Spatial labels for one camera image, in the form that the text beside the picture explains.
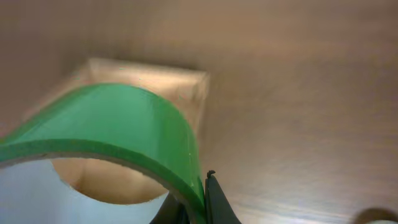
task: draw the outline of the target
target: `green tape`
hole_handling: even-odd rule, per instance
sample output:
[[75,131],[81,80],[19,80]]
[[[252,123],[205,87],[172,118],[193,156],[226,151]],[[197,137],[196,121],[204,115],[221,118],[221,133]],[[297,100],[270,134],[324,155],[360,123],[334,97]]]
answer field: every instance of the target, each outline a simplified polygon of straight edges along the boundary
[[90,157],[158,180],[205,223],[194,134],[167,100],[140,88],[100,84],[77,89],[0,143],[0,166],[54,157]]

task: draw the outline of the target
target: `wooden surface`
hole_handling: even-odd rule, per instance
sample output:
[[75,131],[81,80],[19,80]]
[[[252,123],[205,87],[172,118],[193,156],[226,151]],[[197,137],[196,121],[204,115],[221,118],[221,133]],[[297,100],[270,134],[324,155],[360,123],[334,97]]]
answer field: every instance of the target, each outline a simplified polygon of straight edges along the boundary
[[0,134],[89,56],[212,74],[201,135],[243,223],[398,211],[395,0],[0,3]]

